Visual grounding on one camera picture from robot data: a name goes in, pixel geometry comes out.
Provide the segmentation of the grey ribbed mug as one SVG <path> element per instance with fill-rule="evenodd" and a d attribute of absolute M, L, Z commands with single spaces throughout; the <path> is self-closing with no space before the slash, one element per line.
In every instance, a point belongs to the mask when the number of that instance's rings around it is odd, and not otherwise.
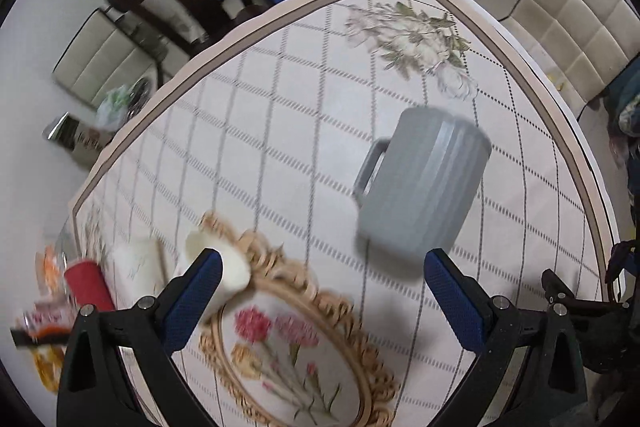
<path fill-rule="evenodd" d="M 404 110 L 392 136 L 370 146 L 354 183 L 358 234 L 407 263 L 450 251 L 480 187 L 491 142 L 446 110 Z"/>

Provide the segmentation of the white paper cup middle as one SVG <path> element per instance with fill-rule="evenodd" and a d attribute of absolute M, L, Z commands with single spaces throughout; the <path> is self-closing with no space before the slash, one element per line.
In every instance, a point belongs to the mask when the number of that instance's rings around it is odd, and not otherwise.
<path fill-rule="evenodd" d="M 157 297 L 166 285 L 160 243 L 153 237 L 131 239 L 113 251 L 118 288 L 128 306 L 141 297 Z"/>

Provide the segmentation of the red paper cup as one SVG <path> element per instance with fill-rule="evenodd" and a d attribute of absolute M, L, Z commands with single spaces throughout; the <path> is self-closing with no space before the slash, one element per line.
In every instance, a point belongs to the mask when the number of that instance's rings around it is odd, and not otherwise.
<path fill-rule="evenodd" d="M 64 279 L 78 306 L 93 305 L 100 312 L 115 310 L 101 268 L 93 260 L 74 261 L 66 268 Z"/>

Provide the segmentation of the white paper cup near medallion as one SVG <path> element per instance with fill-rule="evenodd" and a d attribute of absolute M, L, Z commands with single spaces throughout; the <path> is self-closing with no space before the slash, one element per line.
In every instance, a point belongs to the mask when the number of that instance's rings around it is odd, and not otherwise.
<path fill-rule="evenodd" d="M 235 295 L 245 291 L 250 283 L 250 265 L 238 247 L 229 239 L 207 231 L 192 231 L 178 257 L 173 277 L 180 277 L 205 248 L 212 248 L 222 260 L 221 281 L 204 310 L 198 325 L 204 327 Z"/>

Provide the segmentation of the black tea gift box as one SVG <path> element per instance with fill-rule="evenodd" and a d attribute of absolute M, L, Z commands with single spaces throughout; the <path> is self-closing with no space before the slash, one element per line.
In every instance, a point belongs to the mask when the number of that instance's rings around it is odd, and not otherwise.
<path fill-rule="evenodd" d="M 65 113 L 44 128 L 43 139 L 66 150 L 81 167 L 90 169 L 115 133 L 96 129 L 77 117 Z"/>

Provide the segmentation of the floral diamond-pattern tablecloth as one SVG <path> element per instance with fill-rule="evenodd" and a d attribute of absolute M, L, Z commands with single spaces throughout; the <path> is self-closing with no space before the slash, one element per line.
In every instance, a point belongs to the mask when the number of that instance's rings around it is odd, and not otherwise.
<path fill-rule="evenodd" d="M 199 225 L 243 239 L 253 280 L 175 354 L 221 426 L 423 426 L 472 362 L 421 274 L 357 234 L 371 144 L 410 107 L 492 145 L 451 254 L 491 294 L 546 303 L 551 269 L 606 295 L 618 239 L 576 118 L 473 0 L 288 0 L 195 57 L 102 153 L 73 202 L 116 306 L 141 294 L 120 248 L 162 244 L 172 272 Z"/>

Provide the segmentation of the green white plastic bag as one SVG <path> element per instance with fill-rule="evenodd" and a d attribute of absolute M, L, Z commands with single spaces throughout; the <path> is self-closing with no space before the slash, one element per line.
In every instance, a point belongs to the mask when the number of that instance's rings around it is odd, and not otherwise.
<path fill-rule="evenodd" d="M 118 131 L 134 115 L 132 88 L 122 86 L 108 91 L 96 110 L 96 127 L 108 132 Z"/>

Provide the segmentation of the dark blue clothing pile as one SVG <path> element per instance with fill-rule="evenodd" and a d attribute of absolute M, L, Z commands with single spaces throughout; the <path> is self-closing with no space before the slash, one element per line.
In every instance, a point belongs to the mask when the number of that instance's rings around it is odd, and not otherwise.
<path fill-rule="evenodd" d="M 623 168 L 631 144 L 639 139 L 639 55 L 606 87 L 603 104 L 610 150 L 616 166 Z"/>

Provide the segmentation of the cream padded chair left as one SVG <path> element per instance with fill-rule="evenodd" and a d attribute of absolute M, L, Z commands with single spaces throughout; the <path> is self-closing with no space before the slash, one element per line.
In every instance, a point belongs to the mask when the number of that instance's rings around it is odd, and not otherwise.
<path fill-rule="evenodd" d="M 151 92 L 164 75 L 157 60 L 122 30 L 104 10 L 94 10 L 66 46 L 52 70 L 53 80 L 92 109 L 120 87 L 140 79 L 151 81 Z"/>

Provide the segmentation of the cream padded chair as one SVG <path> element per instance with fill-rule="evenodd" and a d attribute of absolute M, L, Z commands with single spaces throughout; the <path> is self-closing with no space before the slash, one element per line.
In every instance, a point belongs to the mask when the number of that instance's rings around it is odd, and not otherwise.
<path fill-rule="evenodd" d="M 151 92 L 164 75 L 157 60 L 122 30 L 104 10 L 94 10 L 66 46 L 52 70 L 53 80 L 92 109 L 120 87 L 140 79 L 151 81 Z"/>
<path fill-rule="evenodd" d="M 639 53 L 639 17 L 626 0 L 518 0 L 502 24 L 574 115 Z"/>

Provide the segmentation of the cream padded chair right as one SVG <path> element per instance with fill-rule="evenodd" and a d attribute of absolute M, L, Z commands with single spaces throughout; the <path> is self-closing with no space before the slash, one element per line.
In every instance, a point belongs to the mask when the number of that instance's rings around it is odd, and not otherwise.
<path fill-rule="evenodd" d="M 502 24 L 574 115 L 639 53 L 639 17 L 626 0 L 518 0 Z"/>

